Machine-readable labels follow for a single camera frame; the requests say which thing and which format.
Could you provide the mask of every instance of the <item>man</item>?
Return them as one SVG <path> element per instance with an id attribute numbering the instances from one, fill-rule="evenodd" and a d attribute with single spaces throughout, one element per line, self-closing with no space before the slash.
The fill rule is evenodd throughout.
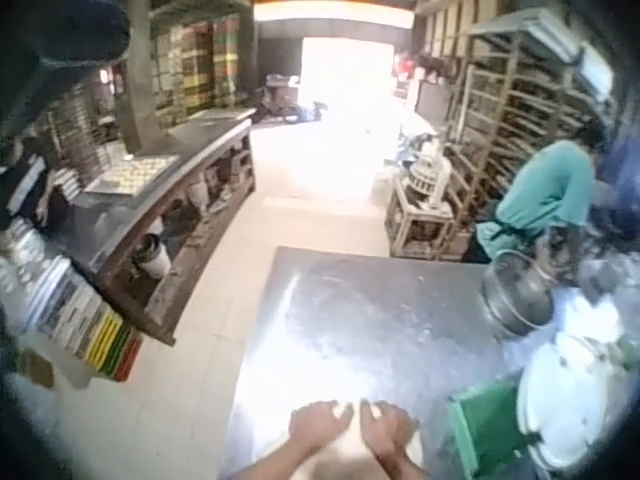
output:
<path id="1" fill-rule="evenodd" d="M 236 474 L 234 480 L 283 480 L 308 458 L 338 438 L 351 423 L 353 407 L 336 418 L 336 402 L 317 402 L 293 412 L 289 440 L 271 455 Z M 409 414 L 386 402 L 377 403 L 380 418 L 374 418 L 367 402 L 360 404 L 360 428 L 365 445 L 391 480 L 426 480 L 405 447 L 416 428 Z"/>
<path id="2" fill-rule="evenodd" d="M 7 231 L 16 216 L 45 234 L 55 229 L 69 204 L 54 185 L 50 158 L 38 139 L 6 141 L 0 148 L 0 162 L 0 232 Z"/>
<path id="3" fill-rule="evenodd" d="M 530 251 L 545 232 L 551 261 L 566 248 L 571 262 L 577 261 L 595 163 L 604 142 L 604 128 L 593 120 L 572 140 L 559 140 L 535 154 L 518 172 L 492 218 L 476 226 L 461 261 L 486 264 L 503 250 Z"/>

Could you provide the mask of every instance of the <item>metal bowl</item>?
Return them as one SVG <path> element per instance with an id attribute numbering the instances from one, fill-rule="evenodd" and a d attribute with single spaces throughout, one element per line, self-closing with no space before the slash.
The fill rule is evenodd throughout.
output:
<path id="1" fill-rule="evenodd" d="M 551 321 L 553 297 L 533 259 L 501 252 L 487 268 L 481 294 L 496 336 L 523 337 Z"/>

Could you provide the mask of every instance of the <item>tiled floor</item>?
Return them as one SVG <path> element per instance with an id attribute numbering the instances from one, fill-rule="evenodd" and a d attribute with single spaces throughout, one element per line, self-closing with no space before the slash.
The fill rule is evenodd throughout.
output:
<path id="1" fill-rule="evenodd" d="M 124 385 L 61 378 L 57 435 L 91 478 L 213 479 L 244 347 L 278 245 L 387 255 L 379 136 L 307 124 L 253 133 L 258 178 L 184 312 Z"/>

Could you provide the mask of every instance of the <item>dough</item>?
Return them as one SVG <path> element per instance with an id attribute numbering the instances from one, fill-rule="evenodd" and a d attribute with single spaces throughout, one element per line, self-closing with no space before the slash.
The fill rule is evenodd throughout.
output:
<path id="1" fill-rule="evenodd" d="M 333 414 L 340 417 L 346 405 L 338 405 Z M 379 418 L 380 409 L 371 405 L 371 412 Z M 289 434 L 285 433 L 278 441 L 267 448 L 265 455 L 282 446 Z M 422 441 L 420 432 L 416 430 L 407 445 L 407 455 L 418 466 L 422 466 Z M 360 434 L 360 408 L 354 405 L 354 414 L 349 428 L 331 444 L 319 451 L 303 463 L 295 471 L 290 480 L 387 480 L 388 476 L 378 465 L 373 455 L 364 444 Z"/>

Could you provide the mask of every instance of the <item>stainless steel table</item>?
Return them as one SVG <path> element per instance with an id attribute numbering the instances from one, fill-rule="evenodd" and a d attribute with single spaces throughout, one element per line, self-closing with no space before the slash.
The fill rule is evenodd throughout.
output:
<path id="1" fill-rule="evenodd" d="M 321 399 L 384 399 L 421 422 L 433 478 L 463 478 L 448 397 L 523 366 L 548 338 L 503 348 L 483 318 L 476 265 L 280 248 L 238 380 L 222 478 L 252 463 Z M 531 478 L 518 466 L 508 478 Z"/>

